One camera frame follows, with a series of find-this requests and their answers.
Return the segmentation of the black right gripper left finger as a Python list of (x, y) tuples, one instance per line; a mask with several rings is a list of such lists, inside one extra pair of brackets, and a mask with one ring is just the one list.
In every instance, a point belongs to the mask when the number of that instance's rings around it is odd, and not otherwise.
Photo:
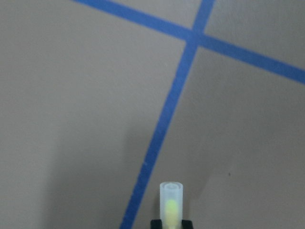
[(150, 229), (163, 229), (163, 224), (161, 219), (153, 219), (150, 222)]

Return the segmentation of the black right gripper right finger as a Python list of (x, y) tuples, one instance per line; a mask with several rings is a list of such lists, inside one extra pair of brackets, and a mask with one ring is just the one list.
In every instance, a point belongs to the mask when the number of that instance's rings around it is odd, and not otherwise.
[(182, 229), (193, 229), (193, 222), (191, 220), (182, 220)]

